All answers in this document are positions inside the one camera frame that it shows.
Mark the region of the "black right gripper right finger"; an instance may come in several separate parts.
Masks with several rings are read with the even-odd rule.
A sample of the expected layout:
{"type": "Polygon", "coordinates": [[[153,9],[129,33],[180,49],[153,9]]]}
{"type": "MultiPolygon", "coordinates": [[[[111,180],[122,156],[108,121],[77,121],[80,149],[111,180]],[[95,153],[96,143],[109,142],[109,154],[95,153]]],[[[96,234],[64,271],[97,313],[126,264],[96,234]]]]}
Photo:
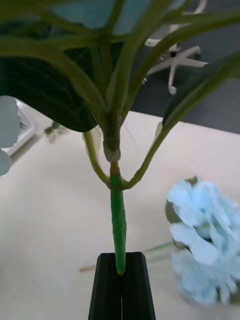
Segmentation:
{"type": "Polygon", "coordinates": [[[155,320],[146,258],[142,252],[128,252],[122,289],[124,320],[155,320]]]}

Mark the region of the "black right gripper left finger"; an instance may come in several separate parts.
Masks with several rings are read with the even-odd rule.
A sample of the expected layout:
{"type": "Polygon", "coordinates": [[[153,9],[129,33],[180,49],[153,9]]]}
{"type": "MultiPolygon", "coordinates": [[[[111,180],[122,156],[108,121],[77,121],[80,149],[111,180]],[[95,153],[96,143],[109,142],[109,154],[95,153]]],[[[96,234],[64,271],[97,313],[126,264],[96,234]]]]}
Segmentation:
{"type": "Polygon", "coordinates": [[[96,261],[89,320],[122,318],[119,275],[114,253],[101,253],[96,261]]]}

